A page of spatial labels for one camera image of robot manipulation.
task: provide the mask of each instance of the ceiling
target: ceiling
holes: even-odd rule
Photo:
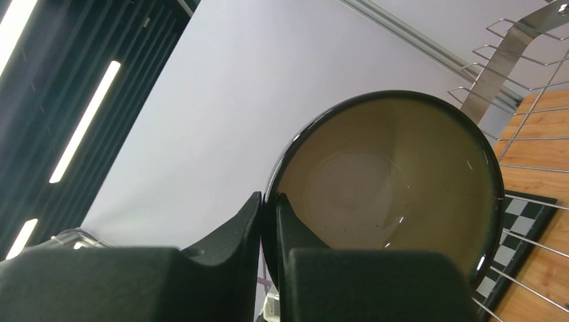
[[[29,246],[81,224],[188,22],[177,0],[38,1],[0,76],[0,260],[27,220],[38,219]],[[117,76],[49,183],[113,60]]]

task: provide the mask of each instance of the wooden surface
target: wooden surface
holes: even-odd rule
[[[526,112],[536,95],[528,96],[518,113]],[[569,91],[547,92],[534,111],[569,106]],[[514,116],[502,134],[511,138],[524,115]],[[569,109],[531,114],[517,138],[569,137]],[[496,155],[506,142],[494,146]],[[515,141],[501,164],[569,170],[569,140]],[[569,173],[546,172],[501,167],[506,189],[556,198],[559,205],[569,207]],[[569,254],[569,211],[557,211],[539,241]],[[541,248],[535,248],[518,274],[517,280],[565,305],[569,303],[569,259]],[[502,300],[497,315],[504,321],[569,321],[569,313],[549,304],[521,286],[512,285]]]

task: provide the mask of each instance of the white backdrop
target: white backdrop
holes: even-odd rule
[[[451,101],[465,85],[339,1],[203,0],[82,228],[116,246],[187,247],[263,190],[327,108],[385,89]],[[499,131],[495,113],[485,122]]]

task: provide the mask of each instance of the fluorescent light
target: fluorescent light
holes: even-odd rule
[[[99,87],[95,91],[91,102],[87,106],[87,110],[85,110],[85,114],[83,114],[79,125],[75,129],[75,133],[73,133],[73,136],[71,137],[69,144],[67,144],[67,148],[65,148],[65,151],[63,152],[59,163],[57,163],[54,173],[50,179],[50,183],[59,182],[63,177],[67,166],[69,166],[69,162],[71,162],[71,159],[73,158],[73,154],[75,154],[75,151],[79,147],[79,144],[81,143],[81,140],[83,139],[87,128],[89,128],[89,124],[91,124],[91,121],[99,109],[99,106],[101,106],[101,102],[103,101],[103,98],[105,98],[105,94],[107,94],[107,91],[109,90],[113,79],[115,79],[115,76],[117,76],[117,72],[119,71],[120,67],[121,64],[116,61],[111,62],[109,65],[107,72],[105,72],[105,76],[103,76]]]
[[[21,251],[27,244],[28,239],[32,235],[32,232],[34,231],[34,228],[36,227],[37,223],[38,223],[37,219],[28,220],[26,221],[26,223],[24,223],[18,237],[16,238],[16,241],[14,242],[14,245],[8,252],[8,256],[6,256],[7,260],[14,258],[18,256],[19,253],[21,253]]]
[[[0,76],[38,0],[13,0],[0,22]]]

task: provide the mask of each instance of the black and white checkered mat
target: black and white checkered mat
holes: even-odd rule
[[[508,195],[554,204],[557,200],[525,193],[507,191]],[[555,208],[519,199],[505,199],[504,229],[519,234],[527,239],[537,241],[544,233],[553,218]],[[500,247],[494,257],[492,266],[497,270],[515,277],[523,263],[530,255],[533,245],[519,238],[502,233]],[[484,280],[474,293],[474,298],[490,310],[495,310],[508,291],[511,281],[493,270],[488,270]],[[489,314],[479,309],[480,316],[487,321]]]

